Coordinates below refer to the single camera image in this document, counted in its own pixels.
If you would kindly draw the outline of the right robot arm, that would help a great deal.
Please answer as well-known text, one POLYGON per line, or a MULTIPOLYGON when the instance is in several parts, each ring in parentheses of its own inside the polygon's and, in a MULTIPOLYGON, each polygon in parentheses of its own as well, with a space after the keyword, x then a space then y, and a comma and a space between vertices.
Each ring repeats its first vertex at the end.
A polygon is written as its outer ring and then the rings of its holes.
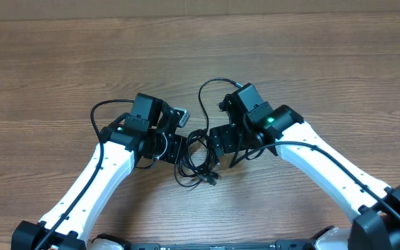
POLYGON ((329 226, 310 240, 278 241, 277 249, 400 249, 400 185, 391 187, 359 169, 327 144, 287 105, 272 108, 250 83, 219 103, 229 123, 210 130, 217 155, 233 165, 268 150, 312 179, 350 221, 329 226))

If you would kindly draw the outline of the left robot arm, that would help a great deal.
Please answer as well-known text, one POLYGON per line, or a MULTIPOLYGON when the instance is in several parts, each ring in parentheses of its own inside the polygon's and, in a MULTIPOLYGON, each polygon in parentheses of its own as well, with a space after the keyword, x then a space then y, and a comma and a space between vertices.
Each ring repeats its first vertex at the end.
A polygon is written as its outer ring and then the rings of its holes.
POLYGON ((131 103, 130 112, 95 131, 99 142, 91 160, 64 197, 38 223, 18 225, 12 249, 130 249, 129 242, 108 234, 90 240, 95 222, 141 158, 179 162, 185 138, 175 132, 190 116, 184 108, 142 93, 131 103))

